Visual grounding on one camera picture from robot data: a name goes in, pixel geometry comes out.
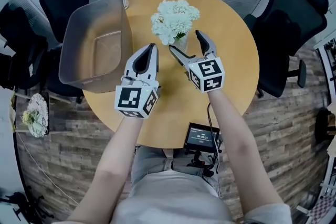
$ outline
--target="floor plank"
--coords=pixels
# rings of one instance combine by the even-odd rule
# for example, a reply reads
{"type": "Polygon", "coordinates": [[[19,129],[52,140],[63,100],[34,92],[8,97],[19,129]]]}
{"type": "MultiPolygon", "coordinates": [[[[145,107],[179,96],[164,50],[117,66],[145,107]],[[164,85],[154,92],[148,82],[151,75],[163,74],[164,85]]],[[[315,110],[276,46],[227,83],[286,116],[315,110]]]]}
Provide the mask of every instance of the floor plank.
{"type": "MultiPolygon", "coordinates": [[[[295,207],[310,207],[318,193],[327,164],[327,142],[315,144],[314,124],[319,109],[326,106],[327,86],[320,59],[308,47],[302,47],[297,57],[291,57],[290,69],[298,67],[299,59],[307,65],[306,87],[298,87],[295,78],[289,78],[281,98],[265,94],[254,97],[244,119],[251,128],[265,169],[283,200],[290,205],[294,223],[305,216],[295,207]]],[[[27,106],[24,99],[17,101],[17,127],[25,129],[20,116],[27,106]]],[[[32,156],[67,195],[81,201],[88,190],[99,158],[113,132],[98,120],[87,103],[66,104],[51,99],[51,130],[67,131],[39,139],[30,134],[20,136],[32,156]]],[[[19,159],[24,179],[35,196],[43,195],[41,205],[59,220],[73,211],[76,203],[65,196],[37,168],[17,138],[19,159]]],[[[219,180],[220,198],[228,205],[233,217],[243,217],[235,180],[225,147],[222,145],[219,180]]],[[[128,179],[121,199],[130,191],[128,179]]]]}

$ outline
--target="cord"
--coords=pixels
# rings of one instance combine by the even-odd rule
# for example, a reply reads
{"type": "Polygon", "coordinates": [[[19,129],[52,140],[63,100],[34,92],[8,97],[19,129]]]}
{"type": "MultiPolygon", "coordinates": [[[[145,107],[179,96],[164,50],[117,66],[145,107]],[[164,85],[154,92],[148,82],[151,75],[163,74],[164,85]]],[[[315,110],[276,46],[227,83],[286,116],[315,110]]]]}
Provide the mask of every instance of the cord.
{"type": "Polygon", "coordinates": [[[213,129],[212,129],[212,122],[211,122],[211,117],[210,117],[209,107],[210,107],[210,103],[208,104],[207,112],[208,112],[208,120],[209,120],[210,129],[211,129],[212,139],[213,139],[213,141],[214,141],[215,148],[216,148],[216,151],[217,151],[217,155],[213,157],[213,161],[215,161],[215,159],[216,159],[216,157],[217,157],[216,173],[218,173],[218,169],[219,169],[219,152],[218,152],[218,146],[217,146],[217,143],[216,143],[216,139],[215,139],[215,136],[214,136],[214,132],[213,132],[213,129]]]}
{"type": "Polygon", "coordinates": [[[75,199],[73,199],[72,197],[70,197],[69,195],[67,195],[60,187],[58,187],[52,180],[49,176],[47,176],[47,174],[42,170],[42,168],[37,164],[37,161],[35,161],[35,159],[33,158],[33,156],[31,155],[31,153],[29,152],[29,150],[27,149],[26,147],[26,144],[25,142],[23,142],[19,132],[16,132],[21,140],[21,142],[23,143],[23,146],[25,147],[26,151],[28,152],[28,154],[30,155],[30,157],[33,159],[33,161],[35,162],[36,166],[42,171],[42,173],[44,173],[44,175],[50,180],[50,182],[56,187],[58,188],[65,196],[67,196],[68,198],[70,198],[71,200],[73,200],[76,205],[78,205],[79,203],[75,201],[75,199]]]}

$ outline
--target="white cube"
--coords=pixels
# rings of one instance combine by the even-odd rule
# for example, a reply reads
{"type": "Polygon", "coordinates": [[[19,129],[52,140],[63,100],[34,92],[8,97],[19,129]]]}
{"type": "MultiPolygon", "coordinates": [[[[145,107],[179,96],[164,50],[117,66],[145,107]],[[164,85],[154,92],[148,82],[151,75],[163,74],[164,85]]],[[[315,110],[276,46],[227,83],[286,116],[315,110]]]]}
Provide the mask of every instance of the white cube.
{"type": "Polygon", "coordinates": [[[147,119],[158,100],[154,87],[117,86],[114,109],[130,118],[147,119]]]}
{"type": "Polygon", "coordinates": [[[189,79],[201,92],[223,87],[225,71],[219,57],[189,64],[189,79]]]}

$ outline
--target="vase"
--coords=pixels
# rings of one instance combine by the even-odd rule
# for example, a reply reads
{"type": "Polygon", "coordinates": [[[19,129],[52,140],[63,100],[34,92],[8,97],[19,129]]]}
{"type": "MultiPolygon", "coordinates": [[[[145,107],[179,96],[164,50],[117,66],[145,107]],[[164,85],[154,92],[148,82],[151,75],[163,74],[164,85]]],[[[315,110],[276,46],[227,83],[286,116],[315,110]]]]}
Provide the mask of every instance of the vase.
{"type": "Polygon", "coordinates": [[[172,45],[185,54],[188,48],[188,33],[179,39],[175,37],[175,42],[172,45]]]}

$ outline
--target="black cable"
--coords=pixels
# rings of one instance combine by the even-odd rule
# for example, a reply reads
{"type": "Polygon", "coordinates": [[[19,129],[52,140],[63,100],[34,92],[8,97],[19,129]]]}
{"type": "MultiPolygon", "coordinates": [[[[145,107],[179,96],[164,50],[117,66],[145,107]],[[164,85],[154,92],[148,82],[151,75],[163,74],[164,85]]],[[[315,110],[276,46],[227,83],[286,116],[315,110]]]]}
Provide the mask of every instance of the black cable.
{"type": "Polygon", "coordinates": [[[213,141],[214,141],[214,146],[215,146],[215,148],[216,148],[216,151],[215,151],[215,153],[214,153],[214,156],[213,156],[213,164],[215,164],[215,162],[216,162],[216,159],[217,159],[217,167],[216,167],[216,173],[218,174],[218,167],[219,167],[219,155],[218,155],[218,147],[217,147],[217,144],[216,144],[216,140],[218,139],[218,136],[219,136],[219,134],[217,134],[217,136],[216,136],[216,139],[215,139],[215,137],[214,137],[214,132],[213,132],[213,127],[212,127],[212,122],[211,122],[211,117],[210,117],[210,112],[209,112],[209,108],[210,108],[210,103],[208,104],[208,107],[207,107],[207,113],[208,113],[208,120],[209,120],[209,125],[210,125],[210,130],[211,130],[211,135],[212,135],[212,137],[213,137],[213,141]]]}

